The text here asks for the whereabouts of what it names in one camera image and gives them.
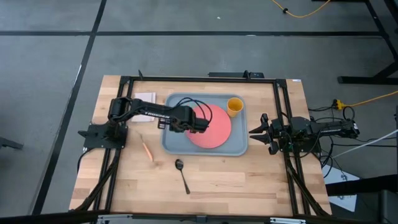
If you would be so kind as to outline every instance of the white cable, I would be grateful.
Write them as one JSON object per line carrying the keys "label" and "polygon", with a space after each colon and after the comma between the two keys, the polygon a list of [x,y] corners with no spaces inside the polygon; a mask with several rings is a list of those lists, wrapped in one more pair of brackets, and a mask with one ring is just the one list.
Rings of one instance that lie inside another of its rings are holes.
{"label": "white cable", "polygon": [[356,146],[355,148],[352,148],[352,149],[350,149],[350,150],[347,150],[347,151],[345,151],[345,152],[342,152],[342,153],[338,154],[337,156],[333,156],[333,158],[336,159],[337,157],[339,157],[339,156],[341,156],[341,155],[343,155],[343,154],[346,154],[347,152],[351,152],[351,151],[356,150],[356,149],[359,149],[359,148],[361,148],[361,147],[364,147],[364,146],[373,144],[373,143],[375,143],[375,142],[378,142],[378,141],[380,141],[380,140],[382,140],[382,139],[385,139],[386,137],[388,137],[388,136],[390,136],[390,135],[393,135],[393,134],[395,134],[395,133],[397,133],[397,132],[398,132],[398,129],[396,129],[395,131],[391,132],[390,134],[387,134],[387,135],[385,135],[385,136],[383,136],[383,137],[381,137],[381,138],[379,138],[379,139],[377,139],[377,140],[371,141],[371,142],[369,142],[369,143],[366,143],[366,144],[363,144],[363,145],[360,145],[360,146]]}

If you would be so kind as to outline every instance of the paper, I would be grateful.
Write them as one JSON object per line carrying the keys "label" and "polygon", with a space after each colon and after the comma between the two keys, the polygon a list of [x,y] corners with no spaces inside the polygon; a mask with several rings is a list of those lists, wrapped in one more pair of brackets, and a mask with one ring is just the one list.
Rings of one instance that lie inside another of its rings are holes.
{"label": "paper", "polygon": [[[146,101],[149,103],[156,103],[156,93],[136,93],[134,98]],[[154,121],[155,118],[146,115],[136,115],[132,117],[132,122],[149,122]]]}
{"label": "paper", "polygon": [[[326,175],[329,171],[330,166],[325,165],[322,169],[323,175]],[[325,184],[339,183],[347,180],[359,180],[359,177],[351,175],[336,169],[331,168],[329,175],[325,178]],[[356,195],[344,195],[344,196],[332,196],[329,197],[329,202],[334,203],[342,208],[345,208],[351,212],[355,212]]]}

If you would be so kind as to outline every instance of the yellow cable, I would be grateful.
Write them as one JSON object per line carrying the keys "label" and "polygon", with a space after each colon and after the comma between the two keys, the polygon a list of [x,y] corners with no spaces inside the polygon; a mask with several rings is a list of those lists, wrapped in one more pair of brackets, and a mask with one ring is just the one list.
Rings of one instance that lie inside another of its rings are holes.
{"label": "yellow cable", "polygon": [[[277,1],[275,1],[275,0],[271,0],[271,1],[273,1],[277,6],[279,6],[281,10],[284,10],[284,9],[285,9],[285,8],[282,7],[279,3],[277,3]],[[313,12],[311,12],[311,13],[308,13],[307,15],[304,15],[304,16],[296,16],[296,15],[291,14],[289,11],[286,11],[286,13],[289,14],[289,15],[291,15],[291,16],[293,16],[293,17],[295,17],[295,18],[305,18],[305,17],[307,17],[307,16],[311,16],[312,14],[318,12],[321,8],[323,8],[324,6],[326,6],[326,4],[328,4],[330,1],[331,1],[331,0],[327,0],[327,2],[323,3],[323,5],[321,5],[318,9],[316,9],[315,11],[313,11]]]}
{"label": "yellow cable", "polygon": [[365,101],[362,101],[362,102],[359,102],[359,103],[355,103],[353,105],[344,105],[343,104],[343,107],[346,107],[346,106],[354,107],[354,106],[363,105],[365,103],[369,103],[370,101],[378,100],[378,99],[381,99],[381,98],[384,98],[384,97],[387,97],[387,96],[391,96],[391,95],[394,95],[394,94],[397,94],[397,93],[398,93],[398,91],[395,91],[395,92],[392,92],[392,93],[389,93],[389,94],[385,94],[385,95],[382,95],[382,96],[375,97],[375,98],[370,99],[370,100],[365,100]]}

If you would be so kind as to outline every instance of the orange cup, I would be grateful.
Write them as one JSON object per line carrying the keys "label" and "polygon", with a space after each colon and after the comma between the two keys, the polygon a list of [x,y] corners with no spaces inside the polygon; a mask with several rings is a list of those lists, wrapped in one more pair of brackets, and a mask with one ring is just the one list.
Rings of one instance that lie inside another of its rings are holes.
{"label": "orange cup", "polygon": [[235,117],[243,109],[243,101],[238,97],[232,97],[227,102],[227,113],[230,117]]}

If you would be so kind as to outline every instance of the wooden tabletop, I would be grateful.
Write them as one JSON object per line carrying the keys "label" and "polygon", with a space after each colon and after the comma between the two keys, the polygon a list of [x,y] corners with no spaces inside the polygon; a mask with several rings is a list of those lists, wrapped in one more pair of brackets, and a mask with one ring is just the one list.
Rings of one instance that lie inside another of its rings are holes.
{"label": "wooden tabletop", "polygon": [[[109,103],[116,97],[120,76],[104,76],[99,90],[93,120],[107,121]],[[300,80],[287,80],[293,116],[308,118],[307,103]],[[156,103],[164,104],[171,93],[234,93],[246,103],[248,130],[260,125],[267,113],[277,118],[272,85],[264,83],[200,83],[200,82],[134,82],[133,93],[156,92]],[[280,91],[282,110],[285,111]],[[157,119],[148,123],[127,122],[126,147],[122,150],[112,212],[173,213],[201,215],[291,216],[289,190],[283,155],[270,155],[268,146],[248,139],[248,150],[239,157],[186,156],[165,152],[160,144],[161,130]],[[151,150],[151,162],[142,146]],[[98,182],[104,149],[94,149],[81,161],[70,208],[76,208]],[[184,176],[191,190],[185,193],[176,159],[184,161]],[[313,155],[302,159],[305,183],[322,208],[331,213],[320,163]],[[108,191],[104,188],[100,208]],[[300,213],[302,201],[296,187]]]}

